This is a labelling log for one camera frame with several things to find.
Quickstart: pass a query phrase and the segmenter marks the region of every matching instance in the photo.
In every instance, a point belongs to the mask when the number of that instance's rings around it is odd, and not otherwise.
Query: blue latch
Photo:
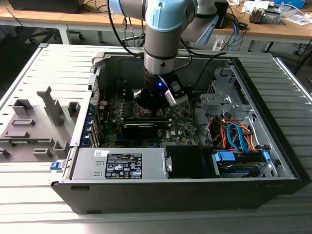
[[[62,170],[61,162],[51,162],[50,170]]]
[[[219,161],[235,161],[235,156],[233,152],[230,151],[218,151],[215,155],[217,162]]]
[[[263,152],[263,156],[264,156],[265,160],[271,159],[270,154],[268,152]]]

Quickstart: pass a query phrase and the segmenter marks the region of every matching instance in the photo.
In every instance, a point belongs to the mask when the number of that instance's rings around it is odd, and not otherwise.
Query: side panel
[[[146,184],[54,184],[77,214],[115,214],[254,209],[277,195],[293,193],[298,182]]]

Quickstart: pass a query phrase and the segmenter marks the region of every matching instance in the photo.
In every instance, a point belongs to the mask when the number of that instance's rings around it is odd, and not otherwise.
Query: paper
[[[260,1],[260,0],[255,0],[255,1],[246,1],[244,2],[242,12],[246,12],[251,14],[251,12],[254,10],[254,8],[259,9],[263,8],[265,10],[268,9],[270,4],[270,1]]]
[[[308,18],[305,18],[304,16],[301,15],[290,16],[287,17],[286,19],[301,26],[310,23],[310,20]]]

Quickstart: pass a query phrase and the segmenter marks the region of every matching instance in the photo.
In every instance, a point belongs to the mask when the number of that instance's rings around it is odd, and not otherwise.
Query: computer case
[[[78,13],[84,0],[9,0],[14,10]]]
[[[219,19],[215,25],[215,28],[223,28],[224,18],[229,7],[229,3],[226,0],[215,0],[214,4],[216,6],[216,14],[219,15]]]

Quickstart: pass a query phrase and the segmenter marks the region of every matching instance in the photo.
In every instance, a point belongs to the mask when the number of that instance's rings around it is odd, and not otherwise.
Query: white cable
[[[227,0],[230,6],[238,6],[239,0]]]
[[[284,6],[291,6],[292,8],[297,9],[302,15],[305,15],[306,13],[302,12],[300,9],[298,9],[297,7],[290,5],[290,4],[284,4]]]

